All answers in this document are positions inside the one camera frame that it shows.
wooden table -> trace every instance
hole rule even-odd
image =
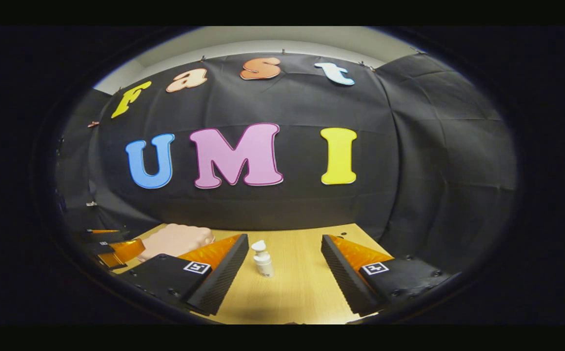
[[[146,238],[165,227],[159,225],[139,236]],[[345,324],[360,319],[352,313],[321,253],[323,234],[340,235],[388,254],[356,224],[298,231],[239,232],[212,230],[216,241],[247,233],[250,245],[265,240],[272,257],[274,277],[261,276],[250,249],[217,315],[202,318],[224,324]],[[140,262],[127,262],[122,273]]]

plastic bottle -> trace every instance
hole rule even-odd
[[[269,256],[269,253],[265,251],[265,249],[267,249],[265,242],[263,240],[255,242],[251,247],[254,251],[256,251],[256,255],[254,255],[254,262],[256,263],[256,267],[259,269],[259,273],[261,273],[264,277],[274,277],[272,258]]]

white wall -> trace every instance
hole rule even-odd
[[[160,71],[206,58],[244,53],[327,56],[379,67],[414,54],[409,44],[367,27],[203,27],[168,40],[127,62],[95,89],[113,95],[120,87]]]

white bottle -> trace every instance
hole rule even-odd
[[[269,253],[265,251],[266,248],[263,240],[252,244],[252,249],[256,251],[254,262],[256,262],[259,273],[264,277],[271,278],[274,277],[274,266],[272,265],[272,258],[269,256]]]

blue letter u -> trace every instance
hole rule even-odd
[[[146,189],[157,189],[165,186],[172,178],[172,160],[169,153],[169,144],[174,140],[174,134],[161,134],[151,141],[157,147],[157,160],[159,172],[149,175],[144,168],[144,156],[142,150],[146,147],[144,140],[131,142],[126,146],[128,154],[128,165],[131,169],[131,177],[135,184]]]

